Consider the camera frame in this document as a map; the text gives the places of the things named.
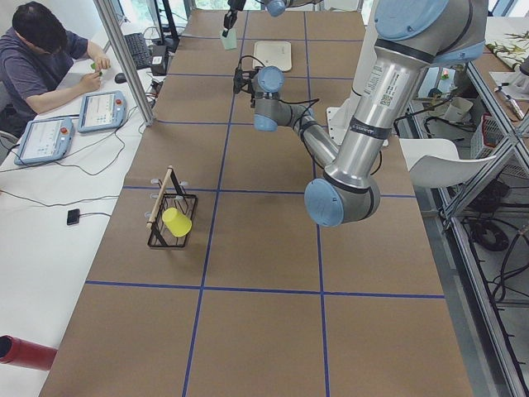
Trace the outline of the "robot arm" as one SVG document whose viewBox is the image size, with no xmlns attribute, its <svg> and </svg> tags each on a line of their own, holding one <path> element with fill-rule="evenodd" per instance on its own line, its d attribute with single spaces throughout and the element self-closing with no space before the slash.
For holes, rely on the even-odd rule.
<svg viewBox="0 0 529 397">
<path fill-rule="evenodd" d="M 325 133 L 308 108 L 281 101 L 280 69 L 259 70 L 251 82 L 255 129 L 273 132 L 291 127 L 323 168 L 322 177 L 311 181 L 304 192 L 306 210 L 315 223 L 336 227 L 366 219 L 377 210 L 380 192 L 370 172 L 422 70 L 479 58 L 487 17 L 485 1 L 376 4 L 376 61 L 363 66 L 369 77 L 341 144 Z"/>
<path fill-rule="evenodd" d="M 289 8 L 304 7 L 307 5 L 316 5 L 321 0 L 262 0 L 260 4 L 272 16 L 278 17 Z M 238 12 L 244 10 L 246 0 L 229 0 L 229 10 L 224 16 L 221 36 L 227 37 L 236 24 Z"/>
</svg>

